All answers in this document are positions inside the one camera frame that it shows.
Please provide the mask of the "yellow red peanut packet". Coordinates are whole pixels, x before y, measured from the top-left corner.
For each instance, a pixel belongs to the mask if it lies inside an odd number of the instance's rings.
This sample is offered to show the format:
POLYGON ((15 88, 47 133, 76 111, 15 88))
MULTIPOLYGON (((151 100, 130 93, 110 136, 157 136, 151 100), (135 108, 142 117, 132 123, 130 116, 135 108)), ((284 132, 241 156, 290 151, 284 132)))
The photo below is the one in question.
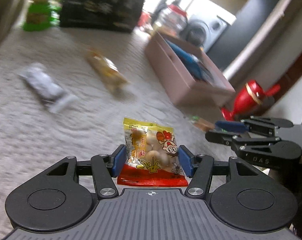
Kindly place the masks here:
POLYGON ((137 187, 186 187, 174 129, 124 118, 127 161, 117 183, 137 187))

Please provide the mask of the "blue seaweed snack bag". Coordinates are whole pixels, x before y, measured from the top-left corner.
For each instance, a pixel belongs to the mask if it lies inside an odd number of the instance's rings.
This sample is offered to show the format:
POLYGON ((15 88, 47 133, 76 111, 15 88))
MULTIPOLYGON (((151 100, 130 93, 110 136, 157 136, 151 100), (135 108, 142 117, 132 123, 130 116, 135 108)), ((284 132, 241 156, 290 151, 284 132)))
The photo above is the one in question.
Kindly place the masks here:
POLYGON ((177 57, 181 60, 188 72, 197 80, 203 81, 202 70, 198 63, 193 59, 192 55, 181 49, 176 44, 165 39, 170 48, 174 51, 177 57))

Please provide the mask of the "orange snack bar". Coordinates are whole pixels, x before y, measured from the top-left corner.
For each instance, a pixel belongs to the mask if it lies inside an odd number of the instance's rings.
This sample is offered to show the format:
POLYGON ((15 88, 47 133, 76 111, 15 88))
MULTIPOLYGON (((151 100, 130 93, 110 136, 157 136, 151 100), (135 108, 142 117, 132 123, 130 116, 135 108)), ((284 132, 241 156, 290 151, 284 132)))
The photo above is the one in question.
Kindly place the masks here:
POLYGON ((98 51, 88 49, 86 51, 86 60, 110 92, 114 93, 129 83, 118 71, 115 64, 98 51))

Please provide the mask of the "pale cracker packet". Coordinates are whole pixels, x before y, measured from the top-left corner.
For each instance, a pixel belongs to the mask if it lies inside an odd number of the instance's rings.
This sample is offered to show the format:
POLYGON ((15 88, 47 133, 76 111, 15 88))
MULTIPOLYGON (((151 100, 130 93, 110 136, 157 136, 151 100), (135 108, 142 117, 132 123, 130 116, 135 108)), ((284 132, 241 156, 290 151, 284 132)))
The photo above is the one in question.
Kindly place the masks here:
POLYGON ((215 125, 212 124, 211 122, 204 120, 203 118, 196 116, 196 115, 192 115, 188 117, 188 120, 190 121, 190 123, 195 126, 196 128, 198 128, 199 130, 203 131, 203 132, 208 132, 210 130, 214 130, 215 129, 215 125))

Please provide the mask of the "red vase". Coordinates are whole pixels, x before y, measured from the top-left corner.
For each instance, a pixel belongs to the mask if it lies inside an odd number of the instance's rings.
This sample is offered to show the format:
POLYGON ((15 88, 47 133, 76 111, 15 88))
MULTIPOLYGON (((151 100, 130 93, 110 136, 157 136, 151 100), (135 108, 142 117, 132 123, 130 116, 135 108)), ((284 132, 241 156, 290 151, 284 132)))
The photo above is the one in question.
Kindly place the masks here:
POLYGON ((222 108, 221 113, 225 120, 234 121, 236 115, 246 114, 254 107, 261 106, 264 98, 274 96, 280 89, 281 86, 276 84, 265 91, 256 80, 250 80, 236 96, 233 110, 229 111, 227 108, 222 108))

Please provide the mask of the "pink cardboard box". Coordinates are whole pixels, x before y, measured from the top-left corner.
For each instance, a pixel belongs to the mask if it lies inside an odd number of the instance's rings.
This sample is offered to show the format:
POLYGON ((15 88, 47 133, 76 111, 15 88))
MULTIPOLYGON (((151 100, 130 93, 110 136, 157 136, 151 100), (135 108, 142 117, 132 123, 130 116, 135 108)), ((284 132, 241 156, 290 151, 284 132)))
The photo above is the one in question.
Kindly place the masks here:
POLYGON ((176 106, 222 107, 235 94, 235 89, 212 60, 196 46, 167 34, 155 33, 144 49, 146 58, 176 106), (168 44, 198 57, 214 78, 213 84, 196 79, 168 44))

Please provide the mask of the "silver foil snack packet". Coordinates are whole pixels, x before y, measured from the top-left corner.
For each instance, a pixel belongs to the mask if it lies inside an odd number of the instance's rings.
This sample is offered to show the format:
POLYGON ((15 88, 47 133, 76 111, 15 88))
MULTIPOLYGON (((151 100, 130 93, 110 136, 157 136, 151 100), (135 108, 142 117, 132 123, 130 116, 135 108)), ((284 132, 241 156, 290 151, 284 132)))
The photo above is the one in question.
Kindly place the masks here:
POLYGON ((50 113, 57 114, 77 100, 77 97, 56 82, 39 62, 23 68, 19 77, 36 93, 50 113))

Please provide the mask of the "white lace tablecloth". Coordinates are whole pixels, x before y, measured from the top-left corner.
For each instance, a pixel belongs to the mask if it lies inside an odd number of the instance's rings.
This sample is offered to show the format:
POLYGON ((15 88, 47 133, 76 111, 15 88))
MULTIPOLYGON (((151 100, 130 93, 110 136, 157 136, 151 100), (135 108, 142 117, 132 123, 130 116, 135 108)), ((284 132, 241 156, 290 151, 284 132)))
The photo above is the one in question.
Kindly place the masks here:
POLYGON ((215 122, 214 107, 176 108, 144 56, 148 34, 91 29, 13 29, 0 46, 0 239, 11 231, 4 203, 20 184, 67 156, 88 160, 110 154, 124 143, 123 119, 172 127, 178 144, 217 160, 233 155, 211 144, 188 120, 196 115, 215 122), (86 60, 94 49, 110 59, 129 81, 110 92, 86 60), (58 114, 49 113, 19 73, 34 62, 77 97, 58 114))

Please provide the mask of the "grey washing machine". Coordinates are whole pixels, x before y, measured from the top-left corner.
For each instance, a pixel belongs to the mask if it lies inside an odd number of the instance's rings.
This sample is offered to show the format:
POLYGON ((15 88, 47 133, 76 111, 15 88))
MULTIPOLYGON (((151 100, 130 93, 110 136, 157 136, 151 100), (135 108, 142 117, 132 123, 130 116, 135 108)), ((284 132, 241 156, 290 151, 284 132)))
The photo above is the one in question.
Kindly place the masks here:
POLYGON ((228 27, 229 24, 217 15, 193 15, 179 35, 180 39, 207 53, 228 27))

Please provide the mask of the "clear jar red lid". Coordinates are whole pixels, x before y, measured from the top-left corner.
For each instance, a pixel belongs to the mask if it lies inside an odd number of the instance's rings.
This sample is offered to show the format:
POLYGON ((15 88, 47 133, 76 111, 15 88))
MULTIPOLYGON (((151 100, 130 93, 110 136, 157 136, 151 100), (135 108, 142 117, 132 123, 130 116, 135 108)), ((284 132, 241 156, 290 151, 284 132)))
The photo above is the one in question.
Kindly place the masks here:
POLYGON ((170 4, 161 10, 152 24, 153 33, 159 32, 172 37, 179 37, 188 22, 187 13, 178 5, 170 4))

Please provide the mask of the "large black snack bag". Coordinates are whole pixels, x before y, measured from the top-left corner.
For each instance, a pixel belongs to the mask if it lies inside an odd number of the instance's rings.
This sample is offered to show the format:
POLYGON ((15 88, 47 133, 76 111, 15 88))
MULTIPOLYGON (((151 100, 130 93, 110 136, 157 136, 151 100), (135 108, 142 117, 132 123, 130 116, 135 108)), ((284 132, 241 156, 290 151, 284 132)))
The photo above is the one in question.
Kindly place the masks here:
POLYGON ((140 19, 144 1, 63 0, 60 26, 131 33, 140 19))

